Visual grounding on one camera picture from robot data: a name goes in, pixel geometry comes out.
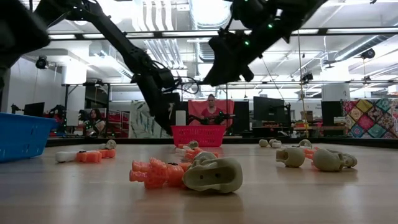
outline ceiling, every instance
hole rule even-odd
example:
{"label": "ceiling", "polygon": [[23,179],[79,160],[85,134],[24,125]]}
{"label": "ceiling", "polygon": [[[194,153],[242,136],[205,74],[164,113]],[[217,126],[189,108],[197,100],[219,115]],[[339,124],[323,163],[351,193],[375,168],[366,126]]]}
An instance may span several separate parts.
{"label": "ceiling", "polygon": [[[138,12],[132,1],[116,2],[112,0],[101,0],[99,3],[103,6],[105,14],[112,16],[112,20],[122,31],[126,32],[137,32],[134,28],[133,22],[137,16],[141,16],[142,21],[148,22],[148,6],[152,4],[152,23],[156,24],[155,12],[157,10],[157,4],[161,4],[163,15],[162,23],[164,27],[167,26],[167,21],[171,21],[172,28],[175,30],[192,30],[195,29],[194,21],[192,21],[191,11],[188,0],[176,0],[171,1],[171,19],[165,17],[165,4],[167,1],[154,0],[144,1],[144,10]],[[213,14],[217,14],[217,4],[220,4],[221,0],[201,0],[203,6],[203,12],[207,19],[211,20]],[[391,22],[398,24],[396,18],[396,12],[398,11],[398,0],[378,0],[375,4],[369,4],[368,0],[329,0],[324,6],[322,6],[313,17],[303,26],[304,28],[321,28],[321,27],[382,27],[391,26]],[[242,24],[238,21],[234,21],[231,25],[231,29],[245,29]],[[49,29],[50,34],[63,34],[63,33],[98,33],[98,30],[90,23],[79,25],[73,21],[62,21],[59,24]],[[289,44],[283,40],[279,40],[272,47],[267,49],[262,59],[257,59],[250,64],[250,69],[256,75],[253,81],[270,81],[271,77],[274,81],[291,81],[300,80],[300,67],[302,72],[312,72],[314,80],[361,80],[365,75],[372,75],[372,80],[393,80],[398,78],[398,72],[394,69],[398,66],[395,58],[398,56],[398,37],[394,36],[384,42],[373,47],[376,52],[376,56],[371,60],[363,61],[361,58],[349,58],[344,62],[335,63],[334,68],[326,69],[327,65],[322,65],[322,60],[329,59],[331,54],[339,52],[344,48],[348,47],[353,42],[364,38],[358,35],[341,35],[341,36],[305,36],[305,37],[292,37]],[[148,49],[151,57],[155,59],[155,55],[152,54],[151,49],[148,47],[151,40],[131,40],[131,42],[142,49]],[[191,77],[204,77],[207,71],[211,68],[210,63],[203,63],[197,57],[197,39],[175,39],[175,43],[178,46],[180,58],[183,62],[184,68],[179,68],[174,72],[178,72],[179,75],[188,75]],[[88,78],[101,78],[109,82],[128,82],[128,80],[121,75],[121,70],[126,69],[123,60],[121,60],[118,54],[112,54],[115,51],[114,48],[109,46],[109,43],[105,40],[91,40],[91,41],[53,41],[46,49],[66,49],[73,55],[81,58],[81,62],[84,63],[87,68]],[[105,55],[109,55],[107,60],[104,60],[104,54],[99,52],[107,52]],[[30,54],[28,56],[34,58],[41,53],[47,54],[47,52],[39,52]],[[54,55],[51,57],[52,62],[59,63],[60,65],[67,65],[70,56],[60,55],[57,57]],[[372,86],[364,85],[352,85],[353,90],[358,91],[371,91],[380,93],[391,84],[383,83]],[[308,90],[308,96],[313,95],[320,91],[321,85],[307,85],[304,89]],[[262,94],[273,93],[275,90],[274,85],[234,85],[230,86],[230,93],[235,94],[235,98],[242,98],[244,95],[254,96],[258,95],[259,89],[263,89]],[[280,91],[284,98],[290,98],[291,96],[297,97],[297,92],[300,90],[299,85],[278,85],[283,91]],[[125,87],[114,87],[113,91],[139,91],[136,87],[125,86]]]}

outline red curtain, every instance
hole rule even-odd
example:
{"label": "red curtain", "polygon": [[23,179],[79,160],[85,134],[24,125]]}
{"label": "red curtain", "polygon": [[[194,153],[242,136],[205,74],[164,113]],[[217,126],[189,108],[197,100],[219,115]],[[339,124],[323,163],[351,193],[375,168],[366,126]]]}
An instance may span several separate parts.
{"label": "red curtain", "polygon": [[[224,114],[233,114],[235,102],[232,100],[216,100],[216,107],[221,109]],[[188,113],[197,117],[201,116],[201,112],[207,108],[207,101],[188,100]],[[232,125],[233,120],[227,120],[227,127]],[[189,125],[201,125],[199,121],[192,121]]]}

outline computer monitor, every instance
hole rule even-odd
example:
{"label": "computer monitor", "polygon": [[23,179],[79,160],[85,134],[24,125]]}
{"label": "computer monitor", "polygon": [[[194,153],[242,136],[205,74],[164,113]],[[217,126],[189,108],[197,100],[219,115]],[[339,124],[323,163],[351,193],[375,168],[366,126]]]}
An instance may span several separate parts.
{"label": "computer monitor", "polygon": [[284,105],[285,102],[281,99],[255,96],[253,98],[253,117],[258,121],[275,121],[276,123],[287,123]]}
{"label": "computer monitor", "polygon": [[43,114],[44,114],[44,102],[25,105],[24,115],[43,117]]}

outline wooden surface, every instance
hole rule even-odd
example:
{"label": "wooden surface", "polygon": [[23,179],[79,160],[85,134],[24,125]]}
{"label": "wooden surface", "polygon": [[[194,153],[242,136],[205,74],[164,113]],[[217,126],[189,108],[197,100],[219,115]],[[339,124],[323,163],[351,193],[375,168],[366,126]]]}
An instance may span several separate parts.
{"label": "wooden surface", "polygon": [[275,162],[275,149],[225,145],[244,183],[235,194],[145,190],[128,180],[131,161],[150,156],[177,161],[172,146],[119,145],[117,158],[101,164],[56,164],[53,147],[38,158],[0,164],[0,223],[398,223],[398,152],[317,145],[358,158],[355,169],[322,173],[310,161],[300,169]]}

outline security camera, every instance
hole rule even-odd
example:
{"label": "security camera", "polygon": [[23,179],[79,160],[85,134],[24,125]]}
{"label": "security camera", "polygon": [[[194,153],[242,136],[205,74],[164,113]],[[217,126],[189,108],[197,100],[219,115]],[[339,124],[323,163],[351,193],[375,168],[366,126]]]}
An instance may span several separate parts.
{"label": "security camera", "polygon": [[38,69],[48,69],[49,62],[47,61],[47,56],[39,56],[39,59],[36,61],[36,68]]}

